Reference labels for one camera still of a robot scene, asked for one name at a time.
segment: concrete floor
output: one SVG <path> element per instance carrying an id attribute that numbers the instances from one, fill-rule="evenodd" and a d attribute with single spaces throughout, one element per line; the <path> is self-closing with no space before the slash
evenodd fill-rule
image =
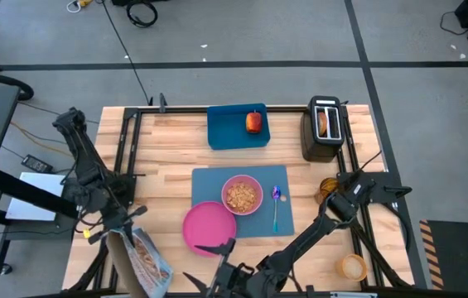
<path id="1" fill-rule="evenodd" d="M 0 65 L 25 69 L 26 65 L 128 64 L 103 7 L 92 3 L 71 14 L 65 10 L 69 1 L 2 0 Z M 438 26 L 441 14 L 454 10 L 460 0 L 352 3 L 370 61 L 461 61 L 460 54 L 468 61 L 467 39 Z M 148 29 L 130 24 L 123 8 L 107 6 L 136 63 L 202 62 L 203 58 L 359 61 L 341 0 L 171 0 L 155 3 L 160 16 Z M 446 17 L 445 26 L 461 30 L 453 16 Z M 419 233 L 419 219 L 468 222 L 468 67 L 372 69 L 372 73 L 402 181 L 414 189 L 407 196 L 414 233 Z M 4 74 L 33 87 L 36 95 L 29 104 L 58 113 L 76 106 L 93 121 L 99 120 L 103 106 L 146 103 L 132 70 Z M 354 68 L 172 66 L 140 69 L 138 76 L 148 96 L 163 92 L 170 105 L 307 103 L 314 94 L 370 103 L 359 64 Z M 51 126 L 54 118 L 54 114 L 24 105 L 18 106 L 13 117 L 37 135 L 60 138 Z M 89 123 L 93 140 L 96 130 Z M 14 127 L 3 145 L 22 156 L 37 156 L 57 169 L 72 164 L 67 156 L 34 146 Z M 18 156 L 4 150 L 0 151 L 0 169 L 12 175 L 26 170 Z M 7 204 L 8 199 L 3 199 L 1 206 Z M 62 239 L 13 242 L 6 262 L 15 271 L 0 276 L 0 297 L 59 291 L 69 249 L 70 241 Z"/>

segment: blue tray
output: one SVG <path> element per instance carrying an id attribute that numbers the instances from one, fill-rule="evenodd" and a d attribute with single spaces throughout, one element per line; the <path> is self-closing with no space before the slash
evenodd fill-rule
<path id="1" fill-rule="evenodd" d="M 248 133 L 246 118 L 261 113 L 261 132 Z M 270 141 L 267 107 L 263 103 L 237 104 L 208 108 L 208 143 L 213 150 L 265 147 Z"/>
<path id="2" fill-rule="evenodd" d="M 276 237 L 294 234 L 291 195 L 285 166 L 242 166 L 227 168 L 194 169 L 191 175 L 191 207 L 206 201 L 223 204 L 220 192 L 224 183 L 235 175 L 251 175 L 263 189 L 263 202 L 250 215 L 235 215 L 236 238 Z M 273 232 L 274 201 L 272 191 L 279 185 L 287 200 L 277 201 L 277 233 Z"/>

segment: pink bowl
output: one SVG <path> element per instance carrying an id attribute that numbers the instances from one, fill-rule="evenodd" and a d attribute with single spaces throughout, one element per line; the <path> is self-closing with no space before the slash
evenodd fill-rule
<path id="1" fill-rule="evenodd" d="M 228 189 L 232 187 L 232 185 L 236 183 L 244 182 L 250 186 L 252 186 L 256 190 L 256 204 L 252 207 L 251 210 L 243 213 L 239 213 L 236 211 L 233 211 L 228 204 L 226 203 L 226 199 L 228 198 Z M 223 185 L 223 189 L 220 192 L 221 199 L 223 200 L 223 204 L 226 207 L 226 209 L 236 215 L 248 215 L 254 213 L 259 206 L 261 206 L 261 202 L 263 201 L 263 189 L 261 188 L 261 185 L 257 180 L 255 180 L 253 177 L 249 175 L 235 175 L 234 177 L 228 179 L 226 183 Z"/>

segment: red apple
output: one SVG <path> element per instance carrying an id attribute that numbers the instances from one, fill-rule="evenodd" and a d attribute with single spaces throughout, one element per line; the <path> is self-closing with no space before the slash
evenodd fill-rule
<path id="1" fill-rule="evenodd" d="M 262 126 L 261 114 L 258 112 L 251 112 L 247 115 L 247 132 L 259 133 Z"/>

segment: cable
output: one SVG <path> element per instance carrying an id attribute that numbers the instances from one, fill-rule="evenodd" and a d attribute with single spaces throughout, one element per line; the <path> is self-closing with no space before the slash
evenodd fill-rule
<path id="1" fill-rule="evenodd" d="M 65 184 L 65 181 L 66 179 L 68 179 L 68 176 L 71 174 L 71 172 L 73 170 L 75 170 L 75 167 L 77 166 L 77 159 L 75 158 L 75 161 L 74 161 L 74 164 L 71 166 L 71 168 L 68 170 L 68 172 L 66 173 L 66 175 L 62 178 L 62 180 L 60 181 L 60 184 L 61 185 L 64 185 Z"/>
<path id="2" fill-rule="evenodd" d="M 19 103 L 19 104 L 23 104 L 23 105 L 28 106 L 28 107 L 30 107 L 30 108 L 35 108 L 35 109 L 37 109 L 37 110 L 41 110 L 41 111 L 44 111 L 44 112 L 52 113 L 52 114 L 55 114 L 55 115 L 57 115 L 57 116 L 60 115 L 58 112 L 54 112 L 54 111 L 51 111 L 51 110 L 45 109 L 45 108 L 35 107 L 34 105 L 30 105 L 29 103 Z"/>
<path id="3" fill-rule="evenodd" d="M 383 150 L 379 150 L 379 152 L 377 152 L 376 155 L 374 155 L 374 157 L 370 158 L 368 161 L 366 161 L 363 166 L 361 166 L 357 171 L 355 172 L 358 172 L 358 171 L 362 171 L 364 169 L 365 166 L 367 166 L 372 160 L 375 159 L 375 157 L 379 156 L 379 154 L 381 154 L 383 152 Z"/>
<path id="4" fill-rule="evenodd" d="M 38 142 L 34 137 L 30 136 L 29 134 L 26 133 L 26 130 L 21 128 L 20 126 L 18 126 L 18 124 L 14 123 L 14 122 L 11 122 L 11 124 L 18 128 L 18 130 L 20 130 L 20 132 L 26 136 L 31 142 L 34 142 L 35 144 L 37 144 L 38 146 L 40 147 L 43 147 L 47 150 L 51 150 L 51 151 L 55 151 L 55 152 L 58 152 L 60 154 L 63 154 L 63 155 L 66 155 L 66 156 L 72 156 L 70 153 L 66 152 L 66 151 L 62 151 L 61 149 L 57 149 L 57 148 L 54 148 L 54 147 L 51 147 L 51 146 L 47 146 L 45 144 L 42 144 L 41 142 Z"/>
<path id="5" fill-rule="evenodd" d="M 397 216 L 401 224 L 403 225 L 403 236 L 405 240 L 405 249 L 410 250 L 410 243 L 412 243 L 412 235 L 410 234 L 410 228 L 408 227 L 408 223 L 405 219 L 403 219 L 403 216 L 390 204 L 385 203 L 382 204 L 384 207 L 386 207 L 390 212 L 392 212 L 393 215 Z"/>
<path id="6" fill-rule="evenodd" d="M 58 170 L 58 171 L 53 171 L 53 173 L 51 173 L 51 174 L 60 174 L 60 173 L 70 171 L 70 170 L 73 170 L 73 169 L 70 168 L 70 169 L 62 169 L 62 170 Z"/>
<path id="7" fill-rule="evenodd" d="M 71 10 L 71 9 L 70 9 L 70 6 L 71 6 L 71 5 L 75 5 L 75 7 L 77 7 L 77 9 L 75 9 L 74 11 Z M 68 12 L 71 12 L 71 13 L 77 13 L 77 12 L 80 12 L 80 11 L 81 11 L 81 6 L 77 3 L 76 0 L 74 0 L 74 1 L 72 1 L 72 2 L 70 2 L 70 3 L 68 3 L 68 5 L 66 5 L 66 10 L 67 10 Z"/>
<path id="8" fill-rule="evenodd" d="M 54 114 L 54 115 L 60 116 L 60 113 L 58 113 L 58 112 L 51 111 L 51 110 L 45 109 L 45 108 L 39 108 L 39 107 L 36 107 L 36 106 L 31 105 L 31 104 L 29 104 L 29 103 L 20 103 L 20 102 L 19 102 L 19 104 L 23 104 L 23 105 L 25 105 L 25 106 L 27 106 L 27 107 L 34 108 L 34 109 L 37 109 L 37 110 L 39 110 L 39 111 L 43 111 L 43 112 L 47 112 L 47 113 L 52 113 L 52 114 Z M 93 120 L 89 120 L 89 119 L 85 119 L 85 121 L 86 121 L 87 123 L 99 124 L 99 122 L 93 121 Z"/>
<path id="9" fill-rule="evenodd" d="M 441 19 L 440 19 L 440 28 L 441 28 L 443 31 L 447 31 L 447 32 L 449 32 L 449 33 L 451 33 L 451 34 L 454 34 L 454 35 L 456 35 L 456 36 L 464 35 L 464 34 L 466 34 L 466 33 L 468 32 L 468 28 L 467 28 L 465 31 L 459 33 L 459 32 L 454 32 L 454 31 L 452 31 L 452 30 L 449 30 L 449 29 L 447 29 L 447 28 L 445 28 L 445 27 L 443 26 L 443 17 L 444 17 L 447 13 L 454 13 L 454 12 L 455 12 L 455 11 L 452 11 L 452 12 L 445 12 L 444 14 L 441 15 Z"/>
<path id="10" fill-rule="evenodd" d="M 20 154 L 14 152 L 13 150 L 11 150 L 11 149 L 5 147 L 4 145 L 1 145 L 0 147 L 3 148 L 3 149 L 5 149 L 5 150 L 7 150 L 7 151 L 9 151 L 9 152 L 11 152 L 12 154 L 14 154 L 14 155 L 16 155 L 16 156 L 18 156 L 18 157 L 20 157 L 22 160 L 24 160 L 24 158 L 25 158 L 24 156 L 21 156 Z"/>
<path id="11" fill-rule="evenodd" d="M 300 283 L 297 280 L 297 276 L 294 274 L 294 263 L 292 264 L 291 275 L 288 277 L 292 280 L 292 282 L 294 282 L 294 286 L 297 288 L 298 293 L 303 293 L 302 286 L 300 286 Z"/>
<path id="12" fill-rule="evenodd" d="M 136 79 L 138 80 L 138 83 L 140 84 L 140 88 L 142 88 L 143 95 L 145 95 L 145 100 L 147 100 L 147 105 L 152 105 L 152 101 L 149 100 L 149 97 L 147 96 L 147 92 L 145 92 L 145 88 L 143 88 L 142 81 L 140 80 L 140 77 L 138 76 L 138 73 L 136 71 L 136 66 L 134 66 L 133 59 L 131 58 L 130 54 L 128 53 L 127 47 L 123 44 L 123 41 L 121 39 L 121 36 L 119 36 L 118 29 L 116 29 L 116 26 L 114 25 L 114 22 L 112 21 L 112 17 L 110 16 L 109 10 L 107 9 L 107 5 L 104 3 L 104 0 L 100 3 L 103 5 L 105 12 L 107 13 L 107 17 L 109 17 L 110 24 L 112 24 L 112 28 L 114 29 L 114 32 L 116 32 L 116 36 L 119 39 L 119 43 L 123 47 L 123 50 L 125 51 L 125 55 L 128 57 L 128 61 L 131 63 L 131 66 L 133 67 L 134 75 L 136 75 Z"/>
<path id="13" fill-rule="evenodd" d="M 21 127 L 20 125 L 18 125 L 17 123 L 11 121 L 10 123 L 11 125 L 13 125 L 14 127 L 18 128 L 18 130 L 24 134 L 28 134 L 34 138 L 37 138 L 39 140 L 42 140 L 42 141 L 48 141 L 48 142 L 57 142 L 57 143 L 60 143 L 60 144 L 63 144 L 63 145 L 66 145 L 65 142 L 63 141 L 58 141 L 58 140 L 53 140 L 53 139 L 49 139 L 49 138 L 45 138 L 45 137 L 39 137 L 37 136 L 36 134 L 32 133 L 32 132 L 29 132 L 27 129 L 25 129 L 24 127 Z"/>
<path id="14" fill-rule="evenodd" d="M 82 218 L 80 219 L 80 222 L 89 226 L 90 227 L 89 229 L 92 229 L 92 228 L 99 226 L 100 224 L 103 224 L 102 220 L 103 220 L 103 216 L 99 217 L 98 221 L 96 221 L 95 223 L 89 223 Z"/>
<path id="15" fill-rule="evenodd" d="M 133 13 L 131 12 L 131 8 L 133 8 L 134 5 L 138 5 L 138 4 L 143 4 L 147 8 L 152 10 L 152 13 L 154 15 L 154 17 L 152 18 L 152 21 L 144 22 L 144 21 L 140 20 L 140 18 L 138 16 L 133 15 Z M 158 19 L 157 9 L 150 2 L 148 2 L 147 0 L 132 0 L 131 2 L 129 2 L 127 4 L 126 9 L 127 9 L 128 19 L 131 21 L 131 23 L 134 26 L 136 26 L 138 28 L 147 28 L 147 27 L 150 27 L 150 26 L 154 25 L 154 23 L 157 22 L 157 19 Z"/>
<path id="16" fill-rule="evenodd" d="M 11 232 L 0 232 L 0 234 L 9 234 L 9 233 L 35 233 L 35 234 L 39 234 L 39 235 L 49 235 L 49 234 L 55 234 L 55 235 L 58 235 L 58 234 L 62 234 L 62 233 L 66 233 L 66 232 L 69 232 L 71 231 L 72 228 L 68 228 L 64 231 L 60 231 L 60 232 L 35 232 L 35 231 L 11 231 Z"/>
<path id="17" fill-rule="evenodd" d="M 33 97 L 33 94 L 34 94 L 33 88 L 30 85 L 18 79 L 9 78 L 7 76 L 0 75 L 0 83 L 19 87 L 22 92 L 18 95 L 18 101 L 28 100 Z"/>

